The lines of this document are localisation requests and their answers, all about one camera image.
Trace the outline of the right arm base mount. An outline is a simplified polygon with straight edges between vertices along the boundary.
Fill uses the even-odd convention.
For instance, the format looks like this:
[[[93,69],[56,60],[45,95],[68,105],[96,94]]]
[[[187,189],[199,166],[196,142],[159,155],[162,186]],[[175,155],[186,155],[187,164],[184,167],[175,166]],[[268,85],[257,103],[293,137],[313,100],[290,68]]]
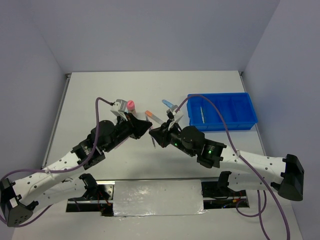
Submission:
[[[201,194],[203,197],[203,208],[205,210],[234,209],[237,204],[239,208],[249,207],[245,190],[223,190],[218,188],[217,181],[202,181]]]

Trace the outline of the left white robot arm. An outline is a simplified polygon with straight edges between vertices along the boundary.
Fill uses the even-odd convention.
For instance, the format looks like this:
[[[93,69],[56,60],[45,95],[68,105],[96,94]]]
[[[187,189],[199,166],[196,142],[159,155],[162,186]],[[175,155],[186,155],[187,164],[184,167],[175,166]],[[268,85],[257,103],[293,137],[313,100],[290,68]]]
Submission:
[[[47,210],[62,200],[84,198],[108,201],[110,193],[98,185],[86,171],[103,161],[105,154],[128,138],[140,139],[152,126],[147,120],[137,119],[131,113],[119,116],[116,123],[98,121],[87,138],[65,156],[47,167],[29,170],[30,175],[0,182],[0,207],[3,222],[19,228],[31,223],[38,210]]]

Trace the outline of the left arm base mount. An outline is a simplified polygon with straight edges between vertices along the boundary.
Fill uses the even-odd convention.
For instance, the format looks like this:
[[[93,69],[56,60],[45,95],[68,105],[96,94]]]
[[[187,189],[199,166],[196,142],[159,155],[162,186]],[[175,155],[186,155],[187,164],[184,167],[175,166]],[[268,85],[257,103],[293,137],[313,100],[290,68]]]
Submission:
[[[69,198],[67,213],[99,213],[103,217],[113,217],[113,196],[115,184],[98,183],[89,173],[79,177],[84,183],[85,192],[80,197]]]

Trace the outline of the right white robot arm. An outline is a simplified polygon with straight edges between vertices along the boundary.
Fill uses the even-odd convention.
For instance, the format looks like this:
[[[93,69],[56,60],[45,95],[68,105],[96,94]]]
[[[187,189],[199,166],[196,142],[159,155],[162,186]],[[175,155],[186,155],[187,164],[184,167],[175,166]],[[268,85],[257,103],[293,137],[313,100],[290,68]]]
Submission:
[[[304,168],[297,156],[270,157],[233,149],[230,145],[207,139],[195,126],[168,127],[166,123],[149,131],[162,147],[168,145],[196,157],[205,168],[220,171],[217,190],[223,196],[233,191],[271,190],[290,201],[302,201]]]

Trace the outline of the thin white pen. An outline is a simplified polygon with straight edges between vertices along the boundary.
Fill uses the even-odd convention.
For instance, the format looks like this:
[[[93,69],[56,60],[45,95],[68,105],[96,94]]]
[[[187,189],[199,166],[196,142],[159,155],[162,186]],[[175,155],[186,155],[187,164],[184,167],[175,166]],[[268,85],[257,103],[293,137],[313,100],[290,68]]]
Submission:
[[[145,113],[145,120],[147,121],[147,122],[150,122],[150,120],[149,120],[149,118],[148,118],[148,115]],[[151,131],[153,129],[153,126],[152,126],[152,123],[151,123],[151,126],[149,127],[149,131]],[[152,145],[153,145],[153,148],[154,149],[156,149],[156,142],[155,142],[155,139],[152,137],[152,136],[150,136],[150,138],[151,138],[151,142],[152,142]]]

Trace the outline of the light blue eraser stick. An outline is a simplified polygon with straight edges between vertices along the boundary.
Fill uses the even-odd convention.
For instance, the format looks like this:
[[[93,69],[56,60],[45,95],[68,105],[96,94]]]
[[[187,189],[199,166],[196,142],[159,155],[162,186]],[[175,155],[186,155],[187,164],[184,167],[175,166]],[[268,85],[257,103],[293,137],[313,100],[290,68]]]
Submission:
[[[174,106],[171,102],[169,102],[168,100],[165,100],[165,99],[162,100],[162,103],[165,106],[167,106],[168,108],[172,108]]]

